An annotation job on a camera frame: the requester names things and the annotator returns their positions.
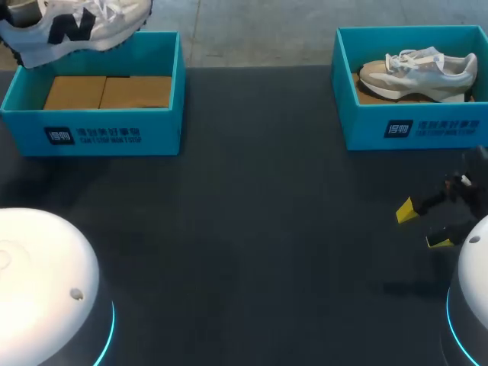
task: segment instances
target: black table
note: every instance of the black table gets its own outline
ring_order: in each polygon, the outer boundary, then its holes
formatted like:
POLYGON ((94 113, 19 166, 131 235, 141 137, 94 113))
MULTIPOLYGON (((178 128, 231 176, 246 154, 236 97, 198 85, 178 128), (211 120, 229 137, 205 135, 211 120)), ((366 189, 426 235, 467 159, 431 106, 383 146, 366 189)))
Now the black table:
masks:
POLYGON ((461 152, 347 152, 329 72, 189 69, 178 157, 22 159, 2 127, 0 202, 88 237, 117 366, 441 364, 457 251, 424 235, 467 210, 395 211, 461 152))

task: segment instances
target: cardboard box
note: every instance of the cardboard box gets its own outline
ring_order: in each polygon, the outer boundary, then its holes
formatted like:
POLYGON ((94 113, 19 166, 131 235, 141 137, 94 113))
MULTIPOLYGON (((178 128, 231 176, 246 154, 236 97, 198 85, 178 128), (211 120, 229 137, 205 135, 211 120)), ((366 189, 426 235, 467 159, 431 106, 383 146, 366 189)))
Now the cardboard box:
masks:
POLYGON ((332 87, 350 150, 467 148, 488 145, 488 39, 478 26, 339 28, 332 56, 332 87), (434 46, 449 56, 475 53, 473 103, 362 104, 354 73, 401 50, 434 46))
POLYGON ((57 76, 44 109, 98 109, 106 79, 105 76, 57 76))
POLYGON ((24 156, 177 155, 185 59, 175 32, 136 32, 108 52, 83 51, 37 69, 19 67, 2 117, 24 156), (171 77, 167 108, 44 110, 57 76, 171 77))
POLYGON ((167 108, 170 94, 169 76, 107 78, 100 109, 167 108))

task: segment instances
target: new balance sneaker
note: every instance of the new balance sneaker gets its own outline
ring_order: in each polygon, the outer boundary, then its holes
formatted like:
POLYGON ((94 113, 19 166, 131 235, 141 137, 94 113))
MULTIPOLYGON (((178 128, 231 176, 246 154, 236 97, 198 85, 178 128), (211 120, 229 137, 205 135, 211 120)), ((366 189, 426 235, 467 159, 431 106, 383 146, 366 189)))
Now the new balance sneaker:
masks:
POLYGON ((4 7, 0 21, 0 37, 26 68, 51 63, 76 50, 105 51, 117 46, 146 23, 152 0, 38 0, 40 20, 21 27, 16 19, 33 22, 36 12, 31 6, 32 2, 26 2, 24 8, 30 13, 23 17, 22 8, 4 7))
POLYGON ((384 61, 365 64, 359 79, 377 95, 397 100, 419 93, 440 102, 464 102, 464 94, 477 75, 477 58, 449 57, 434 47, 404 50, 397 56, 386 55, 384 61))

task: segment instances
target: blue led ring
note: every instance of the blue led ring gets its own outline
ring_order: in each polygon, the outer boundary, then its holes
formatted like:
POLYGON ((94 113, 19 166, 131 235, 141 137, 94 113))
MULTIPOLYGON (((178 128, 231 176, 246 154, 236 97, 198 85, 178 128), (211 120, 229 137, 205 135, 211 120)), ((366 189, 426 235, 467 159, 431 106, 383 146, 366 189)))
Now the blue led ring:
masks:
POLYGON ((104 356, 108 350, 108 346, 112 342, 112 336, 114 335, 114 328, 115 328, 115 306, 114 306, 114 303, 112 303, 112 327, 110 329, 110 334, 108 335, 107 343, 105 344, 104 350, 98 356, 98 359, 93 364, 93 366, 99 366, 101 364, 101 361, 104 359, 104 356))
POLYGON ((449 291, 451 291, 451 289, 448 290, 448 299, 445 301, 445 311, 448 315, 449 328, 451 328, 452 335, 454 336, 454 339, 456 340, 457 345, 459 345, 459 348, 461 349, 461 351, 464 352, 466 357, 468 357, 470 359, 470 361, 473 362, 474 365, 480 366, 475 360, 473 360, 473 358, 470 356, 470 354, 467 353, 467 351, 464 349, 461 342, 459 342, 458 336, 454 332, 454 328, 452 327, 452 323, 451 323, 451 317, 449 316, 449 291))

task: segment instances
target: grey floor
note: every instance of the grey floor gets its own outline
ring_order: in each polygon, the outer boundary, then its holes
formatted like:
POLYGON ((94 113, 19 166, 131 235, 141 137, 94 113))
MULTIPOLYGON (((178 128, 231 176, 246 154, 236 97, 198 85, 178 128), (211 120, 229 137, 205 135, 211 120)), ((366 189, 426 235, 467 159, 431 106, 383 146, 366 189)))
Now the grey floor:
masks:
MULTIPOLYGON (((188 66, 330 63, 337 27, 479 24, 486 0, 154 0, 150 31, 181 32, 188 66)), ((0 49, 0 69, 14 69, 0 49)))

